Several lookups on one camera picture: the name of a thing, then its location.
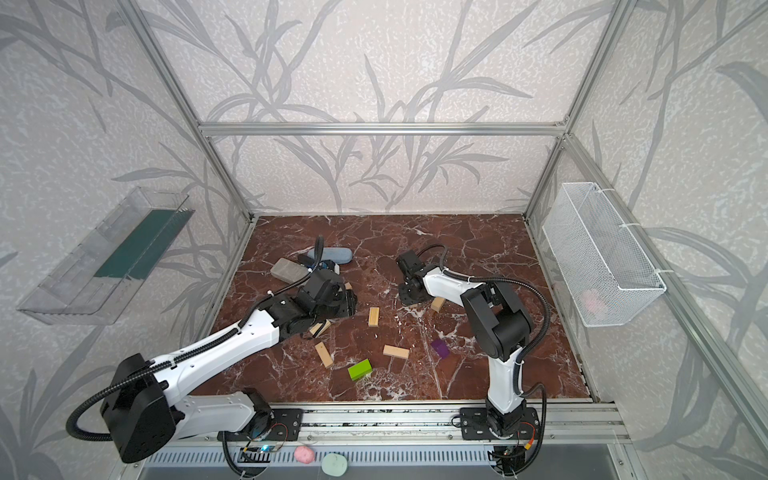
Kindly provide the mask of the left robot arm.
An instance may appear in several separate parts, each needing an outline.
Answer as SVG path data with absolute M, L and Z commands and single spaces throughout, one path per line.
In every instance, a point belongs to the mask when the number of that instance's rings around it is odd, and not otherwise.
M 257 302 L 240 321 L 201 341 L 151 360 L 135 354 L 117 367 L 100 406 L 124 463 L 143 460 L 175 438 L 200 434 L 187 407 L 200 385 L 246 357 L 312 327 L 355 315 L 357 296 L 341 276 L 321 269 L 295 293 Z

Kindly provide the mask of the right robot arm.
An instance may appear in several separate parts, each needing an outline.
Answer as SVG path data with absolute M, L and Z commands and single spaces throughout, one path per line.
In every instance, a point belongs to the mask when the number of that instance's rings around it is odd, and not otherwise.
M 396 258 L 403 275 L 398 295 L 405 305 L 444 299 L 464 308 L 476 343 L 489 361 L 487 422 L 508 438 L 522 420 L 527 402 L 522 390 L 522 353 L 533 322 L 511 284 L 458 274 L 424 262 L 413 250 Z

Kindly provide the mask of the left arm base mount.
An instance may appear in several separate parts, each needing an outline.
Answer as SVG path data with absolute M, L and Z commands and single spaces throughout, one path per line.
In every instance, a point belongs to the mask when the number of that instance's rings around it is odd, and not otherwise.
M 219 432 L 217 439 L 228 442 L 297 441 L 302 425 L 304 410 L 300 408 L 278 408 L 270 413 L 258 411 L 240 430 Z

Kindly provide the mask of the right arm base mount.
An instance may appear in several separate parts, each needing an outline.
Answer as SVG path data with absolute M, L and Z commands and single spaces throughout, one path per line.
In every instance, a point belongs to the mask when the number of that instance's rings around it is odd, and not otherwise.
M 512 440 L 533 443 L 540 436 L 540 420 L 535 408 L 522 405 L 507 414 L 492 408 L 465 407 L 450 420 L 461 431 L 463 440 Z

